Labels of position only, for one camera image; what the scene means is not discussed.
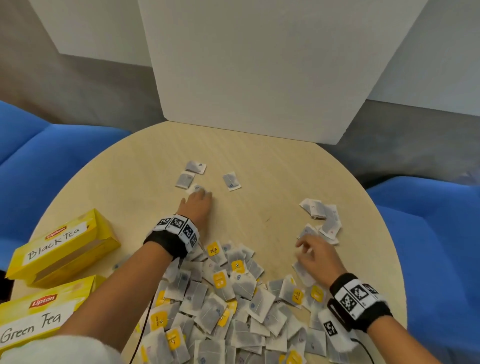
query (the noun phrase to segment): person's right arm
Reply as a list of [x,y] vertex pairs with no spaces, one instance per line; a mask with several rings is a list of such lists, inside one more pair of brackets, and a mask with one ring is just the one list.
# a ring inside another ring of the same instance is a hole
[[[302,247],[297,259],[325,288],[347,273],[335,248],[322,238],[304,235],[296,246]],[[367,334],[388,364],[441,364],[391,316],[376,319]]]

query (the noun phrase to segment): white label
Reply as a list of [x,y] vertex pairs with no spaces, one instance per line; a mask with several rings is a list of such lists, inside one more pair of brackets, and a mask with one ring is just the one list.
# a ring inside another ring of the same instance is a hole
[[63,231],[57,237],[52,238],[47,242],[44,242],[38,248],[35,248],[32,251],[25,254],[24,262],[22,263],[22,266],[27,265],[28,263],[31,263],[34,260],[39,259],[41,256],[44,256],[46,253],[51,252],[55,248],[58,248],[60,245],[66,243],[67,241],[76,238],[80,234],[83,234],[85,231],[87,231],[86,221],[78,224],[77,226],[75,226],[70,230]]
[[22,317],[0,327],[0,349],[32,336],[59,328],[73,314],[77,301]]

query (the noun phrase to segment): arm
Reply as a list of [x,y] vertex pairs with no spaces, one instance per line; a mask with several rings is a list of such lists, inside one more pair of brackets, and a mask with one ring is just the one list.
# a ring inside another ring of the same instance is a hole
[[[297,259],[324,287],[329,288],[338,277],[347,273],[335,248],[322,238],[305,235],[296,246],[302,246]],[[440,364],[391,316],[376,319],[367,333],[388,364]]]
[[[206,228],[212,194],[203,190],[182,199],[177,214]],[[73,313],[57,335],[88,336],[122,351],[154,296],[172,256],[155,242],[145,243]]]

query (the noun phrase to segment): lipton logo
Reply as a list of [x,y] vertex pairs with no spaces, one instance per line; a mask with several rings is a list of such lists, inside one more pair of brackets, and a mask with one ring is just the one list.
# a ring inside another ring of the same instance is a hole
[[43,305],[48,304],[48,303],[50,303],[50,302],[52,302],[56,299],[57,299],[57,295],[56,294],[51,294],[49,296],[45,296],[45,297],[39,298],[38,300],[33,301],[30,304],[29,308],[43,306]]
[[58,235],[60,234],[62,231],[64,231],[67,227],[64,226],[63,228],[60,228],[58,230],[55,230],[54,232],[48,234],[46,237],[45,237],[45,240],[48,240],[50,238],[53,238],[55,235]]

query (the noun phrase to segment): blue chair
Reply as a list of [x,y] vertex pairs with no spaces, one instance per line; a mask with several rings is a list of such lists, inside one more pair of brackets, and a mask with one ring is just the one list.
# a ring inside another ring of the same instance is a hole
[[62,187],[130,132],[56,125],[0,101],[0,269],[28,242]]
[[395,177],[368,189],[402,267],[409,332],[480,353],[480,186]]

